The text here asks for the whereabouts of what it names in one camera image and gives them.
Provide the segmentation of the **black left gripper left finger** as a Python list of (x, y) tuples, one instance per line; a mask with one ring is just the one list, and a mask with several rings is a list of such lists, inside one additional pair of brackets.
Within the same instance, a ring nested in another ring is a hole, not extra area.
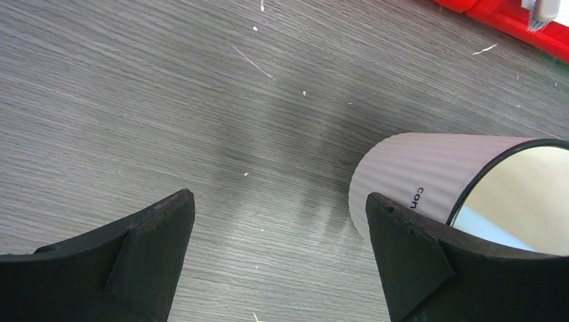
[(2, 321), (166, 321), (195, 221), (180, 190), (31, 254), (1, 257)]

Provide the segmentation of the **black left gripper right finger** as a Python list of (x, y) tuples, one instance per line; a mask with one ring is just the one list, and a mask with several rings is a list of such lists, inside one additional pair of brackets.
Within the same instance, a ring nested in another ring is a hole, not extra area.
[(369, 194), (392, 321), (567, 321), (568, 258), (497, 244)]

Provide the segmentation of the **white enamel mug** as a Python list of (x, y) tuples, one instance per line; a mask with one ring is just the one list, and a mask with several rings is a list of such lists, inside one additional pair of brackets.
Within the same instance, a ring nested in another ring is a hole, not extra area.
[(371, 148), (352, 175), (348, 208), (363, 239), (371, 193), (488, 241), (568, 254), (565, 140), (397, 134)]

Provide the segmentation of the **toothbrush in red bin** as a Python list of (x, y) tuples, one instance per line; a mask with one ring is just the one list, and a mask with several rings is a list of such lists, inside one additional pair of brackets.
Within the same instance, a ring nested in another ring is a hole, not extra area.
[(557, 18), (561, 8), (561, 1), (522, 0), (521, 6), (529, 10), (527, 30), (537, 32)]

